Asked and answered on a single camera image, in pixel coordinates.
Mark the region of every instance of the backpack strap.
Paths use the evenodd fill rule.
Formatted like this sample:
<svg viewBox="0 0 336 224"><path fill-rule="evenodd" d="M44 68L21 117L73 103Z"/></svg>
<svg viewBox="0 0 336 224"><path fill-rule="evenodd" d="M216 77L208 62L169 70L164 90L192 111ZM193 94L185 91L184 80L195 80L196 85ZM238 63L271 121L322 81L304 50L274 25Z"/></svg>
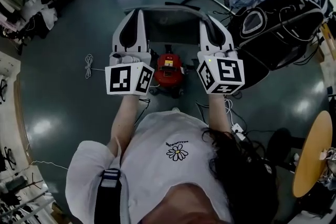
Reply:
<svg viewBox="0 0 336 224"><path fill-rule="evenodd" d="M120 171L106 169L98 187L94 224L107 223L107 216L113 217L113 223L120 224Z"/></svg>

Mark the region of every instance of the red vacuum cleaner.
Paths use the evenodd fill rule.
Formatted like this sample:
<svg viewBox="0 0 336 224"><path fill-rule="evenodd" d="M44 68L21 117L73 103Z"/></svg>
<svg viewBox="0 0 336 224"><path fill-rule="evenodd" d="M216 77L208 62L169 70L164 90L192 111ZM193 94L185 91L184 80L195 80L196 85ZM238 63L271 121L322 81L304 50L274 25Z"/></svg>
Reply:
<svg viewBox="0 0 336 224"><path fill-rule="evenodd" d="M180 57L172 53L172 45L165 45L166 53L159 56L154 78L160 85L157 91L151 91L156 95L163 93L178 98L183 94L181 84L184 71Z"/></svg>

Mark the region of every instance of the power strip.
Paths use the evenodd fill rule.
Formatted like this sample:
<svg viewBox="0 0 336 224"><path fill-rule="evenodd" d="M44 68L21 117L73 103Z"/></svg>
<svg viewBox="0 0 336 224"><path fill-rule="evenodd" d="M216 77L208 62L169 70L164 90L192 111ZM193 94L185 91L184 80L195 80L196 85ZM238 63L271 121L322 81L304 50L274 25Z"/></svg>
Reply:
<svg viewBox="0 0 336 224"><path fill-rule="evenodd" d="M244 130L238 123L232 125L231 130L238 136L240 140L243 141L245 139L245 135L243 135Z"/></svg>

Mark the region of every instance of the black backpack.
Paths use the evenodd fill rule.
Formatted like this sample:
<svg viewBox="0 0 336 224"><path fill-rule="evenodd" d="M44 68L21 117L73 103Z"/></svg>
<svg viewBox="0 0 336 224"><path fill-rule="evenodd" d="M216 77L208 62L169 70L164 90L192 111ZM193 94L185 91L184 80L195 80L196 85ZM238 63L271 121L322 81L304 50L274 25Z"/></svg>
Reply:
<svg viewBox="0 0 336 224"><path fill-rule="evenodd" d="M322 25L321 7L327 1L265 0L233 17L228 30L247 72L243 89L305 54Z"/></svg>

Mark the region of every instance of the clutter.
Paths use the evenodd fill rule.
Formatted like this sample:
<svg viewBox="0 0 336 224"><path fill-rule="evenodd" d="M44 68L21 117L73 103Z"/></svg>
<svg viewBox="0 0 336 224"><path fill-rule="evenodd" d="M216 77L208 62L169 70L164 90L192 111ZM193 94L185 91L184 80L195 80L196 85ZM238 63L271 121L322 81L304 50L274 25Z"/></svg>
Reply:
<svg viewBox="0 0 336 224"><path fill-rule="evenodd" d="M35 35L45 38L57 21L55 0L0 0L0 36L19 44Z"/></svg>
<svg viewBox="0 0 336 224"><path fill-rule="evenodd" d="M336 148L331 147L328 150L324 150L320 155L320 160L327 160L323 173L319 179L319 182L324 185L328 190L336 189Z"/></svg>

